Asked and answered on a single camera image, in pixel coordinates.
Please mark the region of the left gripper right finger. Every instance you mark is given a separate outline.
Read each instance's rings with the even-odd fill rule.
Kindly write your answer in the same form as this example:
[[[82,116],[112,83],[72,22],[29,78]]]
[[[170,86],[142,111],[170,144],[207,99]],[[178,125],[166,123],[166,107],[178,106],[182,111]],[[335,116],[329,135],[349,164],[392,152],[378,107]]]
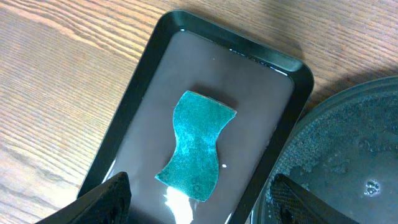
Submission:
[[[270,196],[278,223],[358,224],[284,174],[274,177]]]

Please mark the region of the black rectangular tray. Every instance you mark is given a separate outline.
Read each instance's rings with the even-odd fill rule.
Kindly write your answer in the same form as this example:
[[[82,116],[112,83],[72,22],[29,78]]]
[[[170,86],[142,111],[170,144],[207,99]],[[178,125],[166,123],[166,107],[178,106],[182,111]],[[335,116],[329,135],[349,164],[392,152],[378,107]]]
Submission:
[[[170,11],[79,193],[125,172],[129,223],[244,223],[313,85],[300,60]]]

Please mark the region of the black round tray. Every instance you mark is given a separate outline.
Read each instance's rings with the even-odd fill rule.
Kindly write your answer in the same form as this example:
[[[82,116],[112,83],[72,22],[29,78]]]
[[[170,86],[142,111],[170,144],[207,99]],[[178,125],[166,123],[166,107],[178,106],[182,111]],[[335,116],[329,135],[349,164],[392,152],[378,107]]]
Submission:
[[[278,223],[270,196],[277,174],[358,223],[396,223],[397,78],[354,86],[309,112],[288,138],[251,223]]]

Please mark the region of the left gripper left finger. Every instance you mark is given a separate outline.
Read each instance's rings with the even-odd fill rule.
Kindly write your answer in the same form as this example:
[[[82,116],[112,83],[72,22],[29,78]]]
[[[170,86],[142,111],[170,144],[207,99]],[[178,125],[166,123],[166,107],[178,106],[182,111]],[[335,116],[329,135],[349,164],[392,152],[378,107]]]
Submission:
[[[120,172],[37,224],[126,223],[130,203],[129,178]]]

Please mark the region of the green yellow sponge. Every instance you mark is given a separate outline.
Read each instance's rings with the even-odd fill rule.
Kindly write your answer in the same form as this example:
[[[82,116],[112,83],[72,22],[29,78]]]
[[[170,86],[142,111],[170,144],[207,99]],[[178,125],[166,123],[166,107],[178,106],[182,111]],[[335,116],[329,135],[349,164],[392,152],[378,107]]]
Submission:
[[[207,201],[219,176],[216,142],[236,114],[222,102],[186,91],[172,117],[174,153],[155,178],[192,199]]]

